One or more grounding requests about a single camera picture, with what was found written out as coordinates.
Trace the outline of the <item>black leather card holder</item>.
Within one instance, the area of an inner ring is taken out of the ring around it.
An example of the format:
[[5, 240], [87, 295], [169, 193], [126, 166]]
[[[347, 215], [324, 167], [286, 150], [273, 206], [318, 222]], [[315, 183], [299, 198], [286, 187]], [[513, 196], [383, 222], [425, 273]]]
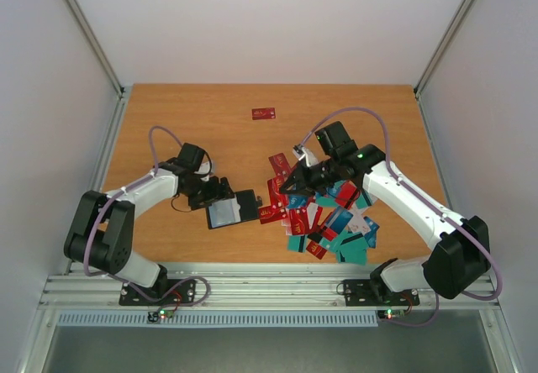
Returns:
[[257, 220], [262, 205], [261, 197], [253, 190], [236, 192], [233, 198], [217, 201], [206, 209], [208, 228], [220, 229]]

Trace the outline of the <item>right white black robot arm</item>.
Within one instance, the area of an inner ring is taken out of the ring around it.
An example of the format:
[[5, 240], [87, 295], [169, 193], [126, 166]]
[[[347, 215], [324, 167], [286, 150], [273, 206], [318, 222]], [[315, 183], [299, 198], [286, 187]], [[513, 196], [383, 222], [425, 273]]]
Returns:
[[281, 194], [312, 197], [336, 182], [350, 181], [388, 205], [431, 251], [427, 257], [391, 259], [376, 268], [370, 275], [376, 300], [391, 302], [411, 289], [431, 289], [453, 299], [489, 271], [488, 226], [480, 217], [464, 218], [440, 205], [389, 161], [387, 152], [373, 144], [358, 147], [341, 122], [317, 130], [315, 136], [327, 160], [308, 165], [301, 159], [280, 187]]

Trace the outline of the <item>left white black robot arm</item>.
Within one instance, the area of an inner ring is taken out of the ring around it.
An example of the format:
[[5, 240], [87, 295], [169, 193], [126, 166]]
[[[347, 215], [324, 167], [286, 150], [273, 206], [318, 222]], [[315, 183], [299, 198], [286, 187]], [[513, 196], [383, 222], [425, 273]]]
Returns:
[[208, 154], [194, 144], [184, 144], [176, 157], [154, 168], [128, 186], [110, 192], [85, 192], [75, 211], [64, 255], [90, 271], [106, 273], [131, 285], [150, 304], [164, 302], [170, 292], [166, 270], [147, 260], [133, 247], [135, 220], [155, 205], [184, 196], [192, 211], [235, 197], [228, 180], [213, 174], [213, 165], [202, 168]]

